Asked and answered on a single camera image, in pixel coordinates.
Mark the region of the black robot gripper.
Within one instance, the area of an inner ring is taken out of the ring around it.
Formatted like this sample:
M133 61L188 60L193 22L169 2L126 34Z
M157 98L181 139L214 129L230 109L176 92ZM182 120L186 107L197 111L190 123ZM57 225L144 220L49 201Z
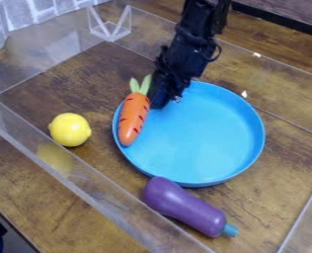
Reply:
M213 35L196 36L180 25L170 46L161 47L156 59L156 72L149 91L153 109L162 109L166 104L182 97L190 79L200 77L206 65L216 61L222 49Z

